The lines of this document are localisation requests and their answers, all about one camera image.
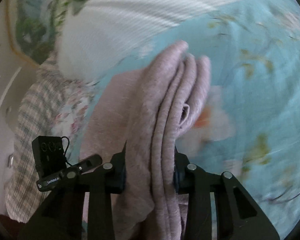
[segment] white wall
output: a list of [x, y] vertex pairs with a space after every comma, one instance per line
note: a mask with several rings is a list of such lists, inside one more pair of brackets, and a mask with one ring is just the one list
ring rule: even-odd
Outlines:
[[34, 82], [35, 69], [10, 49], [3, 0], [0, 4], [0, 213], [6, 212], [3, 185], [12, 172], [7, 164], [9, 155], [13, 153], [18, 107]]

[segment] pink cloth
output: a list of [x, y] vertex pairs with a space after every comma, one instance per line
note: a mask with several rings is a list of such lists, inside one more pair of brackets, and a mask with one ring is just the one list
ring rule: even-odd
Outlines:
[[108, 162], [127, 141], [126, 189], [113, 201], [116, 239], [181, 238], [187, 203], [173, 187], [174, 146], [210, 87], [209, 59], [184, 57], [187, 48], [179, 41], [145, 69], [114, 76], [89, 122], [81, 158], [98, 153]]

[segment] metal screw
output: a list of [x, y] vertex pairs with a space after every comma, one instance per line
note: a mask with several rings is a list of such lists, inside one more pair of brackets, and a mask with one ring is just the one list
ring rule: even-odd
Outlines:
[[223, 176], [226, 178], [226, 179], [231, 179], [232, 178], [232, 173], [229, 172], [229, 171], [226, 171], [223, 173]]
[[11, 169], [12, 165], [13, 165], [13, 154], [10, 154], [9, 157], [8, 157], [8, 165], [7, 165], [7, 167], [9, 169]]
[[12, 111], [12, 107], [9, 106], [7, 109], [6, 109], [6, 117], [8, 116], [8, 114], [10, 114]]
[[103, 164], [103, 168], [104, 168], [105, 170], [112, 169], [112, 164], [111, 164], [111, 163], [105, 163], [105, 164]]
[[68, 179], [73, 179], [77, 174], [74, 171], [70, 171], [67, 174]]
[[187, 165], [188, 170], [194, 171], [197, 168], [197, 165], [190, 163]]

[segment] bed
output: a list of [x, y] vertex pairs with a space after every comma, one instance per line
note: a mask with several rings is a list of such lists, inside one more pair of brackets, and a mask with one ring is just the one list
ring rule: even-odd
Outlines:
[[[300, 6], [295, 0], [199, 0], [196, 6], [175, 7], [169, 7], [173, 0], [140, 6], [136, 0], [85, 0], [75, 13], [71, 0], [38, 0], [33, 4], [40, 13], [25, 6], [26, 0], [17, 0], [17, 6], [13, 1], [13, 42], [41, 67], [19, 112], [15, 172], [6, 188], [12, 219], [27, 222], [46, 196], [35, 187], [32, 139], [68, 136], [69, 162], [77, 162], [89, 117], [111, 78], [147, 66], [182, 39], [190, 53], [210, 58], [212, 88], [178, 150], [208, 172], [230, 170], [281, 239], [295, 227], [300, 220]], [[133, 8], [131, 15], [117, 14], [123, 1]], [[165, 14], [161, 4], [187, 10]], [[157, 16], [150, 5], [168, 20], [149, 22], [144, 16]], [[47, 14], [49, 21], [43, 20]], [[22, 25], [20, 17], [36, 21]]]

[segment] plaid blanket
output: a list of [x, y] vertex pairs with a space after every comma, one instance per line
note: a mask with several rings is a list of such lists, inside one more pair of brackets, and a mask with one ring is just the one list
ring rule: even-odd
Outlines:
[[39, 179], [31, 142], [38, 135], [51, 135], [51, 122], [65, 102], [65, 79], [56, 67], [56, 55], [48, 58], [37, 71], [37, 82], [21, 102], [15, 133], [13, 176], [6, 187], [5, 203], [10, 218], [26, 223], [47, 197], [39, 192]]

